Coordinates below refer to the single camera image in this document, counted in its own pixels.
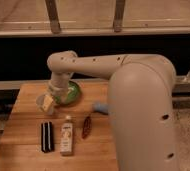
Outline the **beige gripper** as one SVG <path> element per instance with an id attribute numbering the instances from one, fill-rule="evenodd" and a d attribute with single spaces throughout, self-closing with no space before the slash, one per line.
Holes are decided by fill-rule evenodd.
<path id="1" fill-rule="evenodd" d="M 48 91 L 52 96 L 57 96 L 56 101 L 58 104 L 65 104 L 65 96 L 63 95 L 68 91 L 68 79 L 51 78 L 48 82 Z M 53 108 L 53 98 L 48 94 L 44 94 L 42 97 L 41 109 L 44 112 L 52 112 Z"/>

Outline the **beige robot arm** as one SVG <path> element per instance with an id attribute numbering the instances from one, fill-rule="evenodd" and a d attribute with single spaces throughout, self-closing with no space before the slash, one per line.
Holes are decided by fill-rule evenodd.
<path id="1" fill-rule="evenodd" d="M 172 90 L 176 71 L 158 54 L 79 57 L 73 51 L 51 54 L 48 91 L 55 101 L 68 95 L 74 73 L 104 78 L 108 113 L 119 171 L 180 171 Z"/>

